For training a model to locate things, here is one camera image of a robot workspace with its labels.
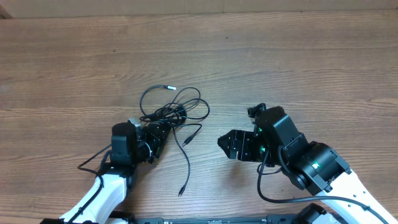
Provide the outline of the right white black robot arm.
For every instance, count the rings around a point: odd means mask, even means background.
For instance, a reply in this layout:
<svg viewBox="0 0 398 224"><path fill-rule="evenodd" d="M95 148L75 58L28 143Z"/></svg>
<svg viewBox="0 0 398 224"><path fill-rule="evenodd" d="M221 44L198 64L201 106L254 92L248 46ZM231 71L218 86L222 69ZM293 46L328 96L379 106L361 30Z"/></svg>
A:
<svg viewBox="0 0 398 224"><path fill-rule="evenodd" d="M248 108L253 131L233 129L218 138L218 146L230 159L257 162L257 192L270 203L310 202L294 223L332 222L319 200L347 223L397 223L397 220L369 193L350 165L330 146L307 141L283 107L264 103ZM279 166L290 182L308 197L273 199L261 190L265 167Z"/></svg>

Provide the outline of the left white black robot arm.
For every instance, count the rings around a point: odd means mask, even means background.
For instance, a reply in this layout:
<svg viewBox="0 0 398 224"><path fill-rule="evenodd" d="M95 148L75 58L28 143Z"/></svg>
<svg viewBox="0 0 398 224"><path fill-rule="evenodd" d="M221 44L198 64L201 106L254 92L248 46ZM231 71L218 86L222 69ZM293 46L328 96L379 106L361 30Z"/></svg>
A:
<svg viewBox="0 0 398 224"><path fill-rule="evenodd" d="M131 223L132 215L114 209L124 201L137 179L139 164L153 164L159 159L172 130L169 124L150 123L141 126L135 119L112 127L111 144L97 171L78 169L96 175L85 196L60 218L45 218L42 223Z"/></svg>

